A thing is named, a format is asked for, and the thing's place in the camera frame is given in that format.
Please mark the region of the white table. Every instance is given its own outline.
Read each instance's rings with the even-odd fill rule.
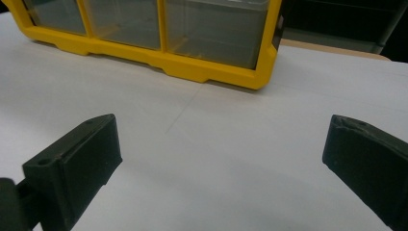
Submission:
[[[73,230],[390,230],[322,162],[333,114],[408,141],[408,64],[281,46],[252,91],[25,38],[0,14],[0,176],[116,115],[124,162]]]

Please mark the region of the dark background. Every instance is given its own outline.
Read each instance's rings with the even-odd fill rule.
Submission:
[[[287,27],[348,39],[376,42],[404,0],[285,0]],[[0,2],[0,13],[7,8]],[[408,63],[408,12],[381,55]]]

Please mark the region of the yellow frame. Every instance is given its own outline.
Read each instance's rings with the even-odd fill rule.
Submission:
[[[260,89],[270,79],[277,50],[271,44],[282,0],[270,0],[267,20],[255,69],[218,64],[166,52],[165,0],[157,0],[161,50],[149,50],[95,38],[92,34],[84,1],[77,0],[87,34],[73,35],[33,24],[23,0],[2,0],[13,14],[21,32],[30,39],[55,44],[59,49],[79,55],[105,54],[150,64],[167,75],[204,83],[215,80],[249,89]]]

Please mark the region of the yellow plastic organizer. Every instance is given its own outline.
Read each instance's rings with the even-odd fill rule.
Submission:
[[[166,74],[250,89],[268,83],[282,0],[2,0],[28,38]]]

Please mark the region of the storage bin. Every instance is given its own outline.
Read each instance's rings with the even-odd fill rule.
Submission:
[[[253,69],[268,3],[268,0],[167,0],[168,50]]]
[[[27,37],[64,51],[255,90],[270,79],[282,23],[282,0],[1,1]]]
[[[37,26],[84,35],[78,5],[72,0],[24,0]]]
[[[84,3],[96,37],[160,48],[156,0],[88,0]]]

